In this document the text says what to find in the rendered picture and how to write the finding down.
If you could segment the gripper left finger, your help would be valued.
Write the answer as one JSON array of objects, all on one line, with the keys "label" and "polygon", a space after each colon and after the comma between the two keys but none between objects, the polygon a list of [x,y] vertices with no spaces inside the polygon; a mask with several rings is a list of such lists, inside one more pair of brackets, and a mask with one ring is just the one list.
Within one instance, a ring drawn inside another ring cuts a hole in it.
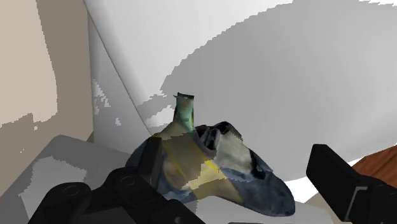
[{"label": "gripper left finger", "polygon": [[205,224],[158,193],[162,165],[162,140],[150,137],[136,167],[111,171],[95,190],[82,182],[54,186],[27,224]]}]

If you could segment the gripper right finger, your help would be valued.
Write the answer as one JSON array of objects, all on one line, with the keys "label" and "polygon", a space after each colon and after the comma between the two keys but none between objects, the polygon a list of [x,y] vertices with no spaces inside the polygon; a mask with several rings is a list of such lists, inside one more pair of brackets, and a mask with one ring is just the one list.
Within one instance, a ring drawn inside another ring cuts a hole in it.
[{"label": "gripper right finger", "polygon": [[358,173],[329,146],[312,146],[306,175],[340,221],[397,224],[397,188]]}]

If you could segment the blue and yellow climbing shoe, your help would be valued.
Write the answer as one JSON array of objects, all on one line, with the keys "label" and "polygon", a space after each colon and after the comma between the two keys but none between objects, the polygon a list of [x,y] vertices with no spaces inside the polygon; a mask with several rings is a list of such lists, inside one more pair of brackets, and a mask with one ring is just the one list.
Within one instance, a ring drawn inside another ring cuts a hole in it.
[{"label": "blue and yellow climbing shoe", "polygon": [[266,216],[295,213],[291,190],[231,123],[196,126],[194,97],[175,98],[172,122],[153,135],[162,152],[158,193],[182,203],[216,196]]}]

